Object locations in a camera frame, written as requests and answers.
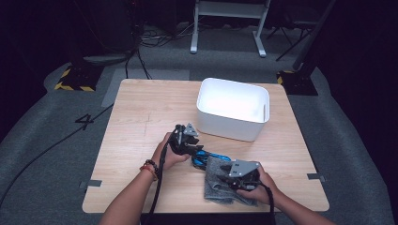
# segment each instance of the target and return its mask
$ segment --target black strap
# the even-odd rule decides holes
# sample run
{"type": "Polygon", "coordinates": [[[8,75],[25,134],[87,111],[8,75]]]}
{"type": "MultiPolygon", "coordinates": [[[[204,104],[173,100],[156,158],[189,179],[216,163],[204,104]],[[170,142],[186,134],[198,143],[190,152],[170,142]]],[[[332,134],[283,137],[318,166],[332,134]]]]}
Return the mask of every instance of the black strap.
{"type": "Polygon", "coordinates": [[[269,213],[271,215],[270,224],[271,225],[275,225],[276,224],[276,221],[275,221],[275,204],[274,204],[274,201],[273,201],[273,195],[272,195],[271,188],[265,186],[264,184],[260,184],[260,185],[266,189],[266,192],[267,192],[267,195],[268,195],[268,198],[269,198],[269,213]]]}

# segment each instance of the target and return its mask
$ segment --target white stand leg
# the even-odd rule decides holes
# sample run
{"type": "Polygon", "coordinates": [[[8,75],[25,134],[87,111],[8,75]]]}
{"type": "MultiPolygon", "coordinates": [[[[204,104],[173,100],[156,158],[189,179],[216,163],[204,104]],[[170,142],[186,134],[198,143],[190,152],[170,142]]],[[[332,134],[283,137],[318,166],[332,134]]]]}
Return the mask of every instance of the white stand leg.
{"type": "Polygon", "coordinates": [[[191,42],[191,53],[198,52],[198,23],[199,23],[199,0],[196,0],[195,4],[195,16],[193,24],[193,34],[191,42]]]}
{"type": "Polygon", "coordinates": [[[266,57],[266,50],[264,49],[263,42],[261,41],[261,32],[263,31],[263,26],[264,26],[264,21],[266,20],[268,13],[268,7],[264,7],[263,15],[261,16],[260,23],[258,24],[258,29],[257,31],[253,31],[253,37],[255,41],[255,45],[257,45],[258,53],[260,54],[260,57],[266,57]]]}

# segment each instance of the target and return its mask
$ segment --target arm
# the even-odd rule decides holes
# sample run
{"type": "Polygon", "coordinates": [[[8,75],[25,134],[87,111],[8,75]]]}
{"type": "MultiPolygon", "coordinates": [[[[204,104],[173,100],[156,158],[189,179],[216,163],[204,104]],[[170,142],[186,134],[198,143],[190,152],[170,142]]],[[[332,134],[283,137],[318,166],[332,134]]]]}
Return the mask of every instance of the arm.
{"type": "MultiPolygon", "coordinates": [[[[293,220],[295,224],[334,224],[327,218],[322,217],[316,212],[308,209],[307,207],[299,204],[283,194],[277,188],[275,182],[272,180],[269,174],[264,171],[263,167],[259,167],[258,171],[260,172],[261,182],[269,187],[272,191],[275,207],[285,213],[290,219],[293,220]]],[[[258,186],[253,191],[238,190],[237,193],[243,197],[256,199],[261,203],[269,204],[269,198],[264,187],[258,186]]]]}
{"type": "MultiPolygon", "coordinates": [[[[159,166],[161,150],[167,143],[170,133],[164,136],[158,144],[152,160],[159,166]]],[[[174,154],[170,146],[167,146],[164,170],[170,169],[174,164],[185,161],[189,155],[179,156],[174,154]]],[[[146,195],[153,183],[154,176],[149,170],[141,170],[137,176],[115,197],[103,214],[99,224],[139,224],[143,211],[146,195]]]]}

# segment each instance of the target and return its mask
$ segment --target black tape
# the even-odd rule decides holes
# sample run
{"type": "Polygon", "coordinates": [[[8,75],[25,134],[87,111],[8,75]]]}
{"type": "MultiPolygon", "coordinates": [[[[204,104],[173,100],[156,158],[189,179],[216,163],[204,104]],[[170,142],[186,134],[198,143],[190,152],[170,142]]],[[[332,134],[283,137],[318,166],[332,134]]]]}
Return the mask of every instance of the black tape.
{"type": "Polygon", "coordinates": [[[321,182],[325,182],[326,179],[323,175],[319,173],[307,173],[309,180],[320,180],[321,182]]]}

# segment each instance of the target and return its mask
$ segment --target wooden table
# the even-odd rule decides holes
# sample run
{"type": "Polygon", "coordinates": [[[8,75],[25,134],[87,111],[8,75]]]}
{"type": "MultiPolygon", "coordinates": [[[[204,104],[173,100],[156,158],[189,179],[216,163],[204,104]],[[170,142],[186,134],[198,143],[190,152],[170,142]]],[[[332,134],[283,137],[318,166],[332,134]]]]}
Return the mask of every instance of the wooden table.
{"type": "MultiPolygon", "coordinates": [[[[196,124],[196,99],[201,82],[124,80],[103,137],[92,180],[100,187],[88,187],[83,209],[102,213],[114,197],[135,177],[166,132],[176,124],[196,124]]],[[[314,211],[326,211],[329,203],[318,179],[290,103],[278,84],[256,83],[269,92],[270,117],[255,142],[242,142],[199,132],[198,139],[209,152],[232,159],[257,160],[292,199],[314,211]]],[[[221,205],[204,199],[205,172],[191,161],[175,165],[163,174],[155,213],[265,212],[259,207],[235,202],[221,205]]],[[[144,212],[153,201],[156,183],[149,190],[144,212]]]]}

